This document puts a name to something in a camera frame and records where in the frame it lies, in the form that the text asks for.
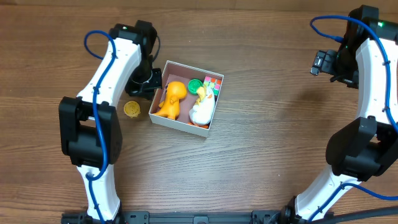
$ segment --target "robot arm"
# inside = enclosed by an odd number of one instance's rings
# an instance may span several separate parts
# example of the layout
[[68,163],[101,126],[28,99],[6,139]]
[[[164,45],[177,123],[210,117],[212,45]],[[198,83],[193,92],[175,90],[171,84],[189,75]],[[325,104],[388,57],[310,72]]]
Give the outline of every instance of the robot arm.
[[[116,107],[123,90],[130,96],[151,98],[154,89],[162,87],[162,74],[160,69],[152,68],[153,59],[149,55],[157,37],[151,23],[138,21],[134,27],[116,24],[109,34],[116,46],[116,59],[102,81],[97,96],[99,120],[108,150],[108,166],[101,178],[91,184],[103,219],[107,223],[118,224],[124,223],[124,218],[115,190],[113,170],[123,138]],[[91,220],[100,218],[91,198],[86,174],[98,175],[103,153],[96,128],[82,125],[80,121],[94,119],[93,88],[115,53],[109,42],[106,54],[89,84],[76,98],[64,97],[59,106],[62,151],[70,156],[72,164],[77,166],[83,178],[89,205],[86,214]],[[65,217],[63,222],[74,223],[73,217]]]
[[[380,37],[391,61],[390,109],[398,117],[396,72],[398,59],[398,24],[378,19],[378,9],[361,6],[350,15],[362,20]],[[360,26],[348,22],[343,43],[338,52],[319,51],[311,73],[333,75],[347,87],[359,89],[356,119],[334,134],[326,149],[328,165],[310,187],[295,198],[295,214],[308,220],[342,183],[360,184],[379,176],[398,158],[397,134],[388,120],[385,108],[386,68],[376,44]],[[378,143],[371,142],[377,136]],[[313,218],[321,219],[327,210],[350,188],[340,190],[334,199]]]

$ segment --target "cardboard box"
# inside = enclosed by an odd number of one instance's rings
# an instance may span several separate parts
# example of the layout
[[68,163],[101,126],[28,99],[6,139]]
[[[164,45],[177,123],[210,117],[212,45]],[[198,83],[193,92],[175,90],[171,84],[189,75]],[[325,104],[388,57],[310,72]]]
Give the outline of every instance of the cardboard box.
[[159,125],[163,125],[163,126],[166,126],[169,128],[174,128],[177,130],[181,130],[181,131],[185,131],[188,133],[197,134],[199,136],[207,137],[209,135],[209,131],[211,129],[213,117],[211,118],[211,122],[210,122],[208,129],[200,128],[200,127],[196,127],[196,126],[188,124],[188,122],[190,122],[188,112],[192,108],[192,106],[195,104],[195,102],[198,98],[198,95],[193,95],[193,94],[189,93],[188,90],[187,90],[187,96],[184,99],[180,100],[180,115],[178,116],[178,118],[175,121],[172,119],[163,118],[161,116],[157,116],[157,115],[153,114],[153,113],[158,112],[158,110],[160,110],[159,103],[161,101],[163,101],[165,98],[165,87],[167,84],[169,84],[172,81],[180,81],[180,82],[184,83],[186,87],[188,87],[188,82],[191,79],[197,78],[197,79],[203,81],[206,76],[221,80],[220,92],[218,93],[218,96],[216,98],[216,106],[215,106],[215,109],[216,109],[217,102],[220,98],[220,93],[221,93],[221,89],[223,86],[224,75],[220,75],[220,74],[217,74],[214,72],[209,72],[209,71],[199,69],[199,68],[194,68],[194,67],[187,66],[187,65],[182,65],[182,64],[176,63],[176,62],[167,61],[166,66],[164,67],[164,70],[163,70],[163,75],[162,75],[163,89],[156,90],[154,100],[149,109],[149,117],[152,120],[152,122],[154,124],[159,124]]

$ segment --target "yellow round object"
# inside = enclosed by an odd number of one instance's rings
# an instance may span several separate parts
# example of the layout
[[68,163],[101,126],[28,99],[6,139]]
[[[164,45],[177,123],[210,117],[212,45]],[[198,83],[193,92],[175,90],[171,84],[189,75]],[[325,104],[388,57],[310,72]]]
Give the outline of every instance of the yellow round object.
[[127,102],[124,105],[124,113],[130,118],[137,117],[141,113],[139,104],[135,101]]

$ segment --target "white duck toy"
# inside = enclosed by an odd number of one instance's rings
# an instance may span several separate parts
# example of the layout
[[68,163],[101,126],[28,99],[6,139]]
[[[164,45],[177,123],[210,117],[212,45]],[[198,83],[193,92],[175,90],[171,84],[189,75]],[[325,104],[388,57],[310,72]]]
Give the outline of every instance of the white duck toy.
[[189,117],[195,126],[208,128],[207,124],[210,123],[216,106],[215,96],[213,90],[206,85],[199,87],[197,93],[199,98],[189,111]]

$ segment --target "wooden table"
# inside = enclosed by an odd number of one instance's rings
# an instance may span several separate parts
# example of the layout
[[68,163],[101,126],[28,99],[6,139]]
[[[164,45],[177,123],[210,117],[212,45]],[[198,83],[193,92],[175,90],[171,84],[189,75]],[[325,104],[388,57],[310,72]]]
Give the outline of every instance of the wooden table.
[[[119,105],[136,100],[142,112],[130,119],[118,108],[124,141],[115,181],[124,209],[280,209],[323,169],[329,138],[358,105],[357,90],[309,73],[317,50],[338,48],[309,27],[320,14],[333,12],[0,6],[0,223],[59,223],[61,213],[86,209],[82,179],[61,152],[58,104],[100,64],[84,35],[138,19],[162,39],[156,67],[172,60],[225,78],[207,139],[152,124],[150,101],[122,95]],[[381,18],[398,22],[397,14]],[[318,26],[346,29],[341,21]],[[92,37],[90,47],[102,54],[106,41]],[[397,195],[397,175],[393,165],[363,186]],[[333,211],[395,204],[352,190]]]

